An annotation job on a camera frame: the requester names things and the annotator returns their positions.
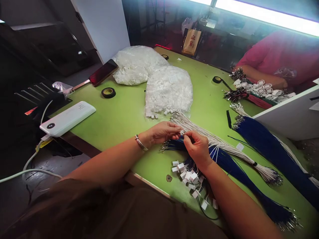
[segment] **paper bag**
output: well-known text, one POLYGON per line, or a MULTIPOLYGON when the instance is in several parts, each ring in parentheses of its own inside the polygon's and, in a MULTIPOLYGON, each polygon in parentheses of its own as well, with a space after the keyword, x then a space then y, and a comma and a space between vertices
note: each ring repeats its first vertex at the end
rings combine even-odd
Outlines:
POLYGON ((189 29, 185 38, 182 53, 194 55, 200 38, 201 31, 189 29))

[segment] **black tape roll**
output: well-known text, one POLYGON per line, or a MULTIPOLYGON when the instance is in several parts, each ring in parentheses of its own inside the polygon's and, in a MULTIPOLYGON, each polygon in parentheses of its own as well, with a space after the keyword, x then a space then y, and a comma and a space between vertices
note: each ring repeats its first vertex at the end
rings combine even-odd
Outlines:
POLYGON ((218 77, 218 76, 214 76, 213 81, 217 84, 221 83, 223 81, 222 78, 218 77))
POLYGON ((168 60, 168 59, 169 59, 168 55, 162 55, 162 57, 164 57, 165 60, 168 60))
POLYGON ((115 90, 111 87, 103 89, 101 94, 104 98, 113 98, 116 95, 115 90))

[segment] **bracelet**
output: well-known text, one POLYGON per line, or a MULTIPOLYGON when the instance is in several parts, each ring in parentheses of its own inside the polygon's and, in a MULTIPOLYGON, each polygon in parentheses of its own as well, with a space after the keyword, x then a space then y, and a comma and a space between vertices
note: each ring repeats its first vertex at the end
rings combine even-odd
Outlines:
POLYGON ((145 146, 142 144, 142 142, 140 141, 140 139, 139 139, 139 136, 138 136, 138 135, 135 135, 135 140, 137 141, 137 143, 139 144, 139 146, 140 146, 140 148, 141 148, 142 150, 144 150, 144 151, 148 151, 148 148, 147 148, 147 147, 145 147, 145 146))

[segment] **person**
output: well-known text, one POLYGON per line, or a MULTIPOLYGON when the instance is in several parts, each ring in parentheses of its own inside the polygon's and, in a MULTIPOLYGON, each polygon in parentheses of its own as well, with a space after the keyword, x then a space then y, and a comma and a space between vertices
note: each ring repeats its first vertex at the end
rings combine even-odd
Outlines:
MULTIPOLYGON (((182 128, 160 122, 138 135, 150 149, 178 139, 182 128)), ((236 238, 282 238, 264 211, 210 158, 208 139, 195 131, 184 143, 208 180, 236 238)), ((32 202, 2 238, 227 238, 206 217, 150 189, 107 193, 145 154, 132 137, 93 157, 32 202)))
POLYGON ((319 38, 276 31, 265 37, 236 64, 253 83, 264 80, 272 88, 302 92, 319 77, 319 38))

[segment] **phone screen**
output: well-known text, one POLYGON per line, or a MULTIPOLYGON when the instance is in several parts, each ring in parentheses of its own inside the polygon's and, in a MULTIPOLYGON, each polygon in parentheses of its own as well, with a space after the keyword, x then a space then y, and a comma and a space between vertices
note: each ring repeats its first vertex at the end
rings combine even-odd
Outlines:
POLYGON ((102 83, 107 77, 109 77, 118 67, 118 65, 110 59, 107 63, 105 63, 100 69, 94 72, 89 80, 94 87, 98 86, 102 83))

